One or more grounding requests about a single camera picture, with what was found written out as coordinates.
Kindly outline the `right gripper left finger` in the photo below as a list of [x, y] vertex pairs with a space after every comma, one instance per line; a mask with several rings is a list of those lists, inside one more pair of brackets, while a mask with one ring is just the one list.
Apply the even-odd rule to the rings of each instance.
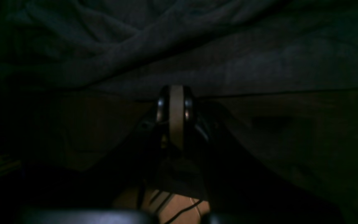
[[40, 189], [31, 189], [17, 213], [19, 224], [157, 224], [142, 211], [146, 182], [160, 164], [181, 154], [184, 87], [164, 86], [153, 107], [131, 133], [83, 172], [42, 170]]

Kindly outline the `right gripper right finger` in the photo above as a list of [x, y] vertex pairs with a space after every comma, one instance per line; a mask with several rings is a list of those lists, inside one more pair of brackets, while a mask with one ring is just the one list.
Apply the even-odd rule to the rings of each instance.
[[200, 102], [184, 88], [185, 139], [199, 151], [211, 212], [202, 224], [344, 224], [339, 207], [284, 179], [254, 150], [257, 132], [221, 104]]

